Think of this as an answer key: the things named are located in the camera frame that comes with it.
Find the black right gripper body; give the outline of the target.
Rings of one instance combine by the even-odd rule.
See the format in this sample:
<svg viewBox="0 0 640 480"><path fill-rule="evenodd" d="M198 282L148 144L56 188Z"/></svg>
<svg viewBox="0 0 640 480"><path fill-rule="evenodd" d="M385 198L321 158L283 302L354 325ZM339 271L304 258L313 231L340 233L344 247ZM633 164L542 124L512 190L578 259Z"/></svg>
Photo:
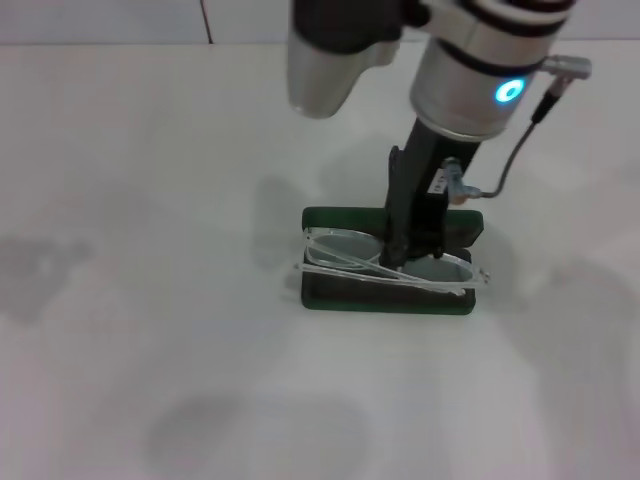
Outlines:
<svg viewBox="0 0 640 480"><path fill-rule="evenodd" d="M478 236L483 218L477 211L449 211L450 200L442 179L443 162L452 157L467 170L478 142L445 137L417 120L404 148L389 156L385 201L387 236Z"/></svg>

